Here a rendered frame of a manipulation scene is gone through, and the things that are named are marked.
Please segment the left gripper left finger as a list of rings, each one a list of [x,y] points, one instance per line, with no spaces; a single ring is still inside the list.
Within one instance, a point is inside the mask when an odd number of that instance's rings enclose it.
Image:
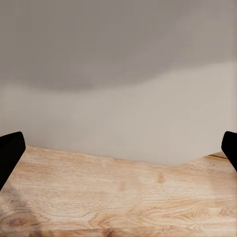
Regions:
[[[22,132],[0,137],[0,191],[26,150]]]

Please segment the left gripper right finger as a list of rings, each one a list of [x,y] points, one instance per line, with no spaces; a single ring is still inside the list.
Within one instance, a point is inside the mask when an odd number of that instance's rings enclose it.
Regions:
[[[221,149],[237,171],[237,133],[226,131]]]

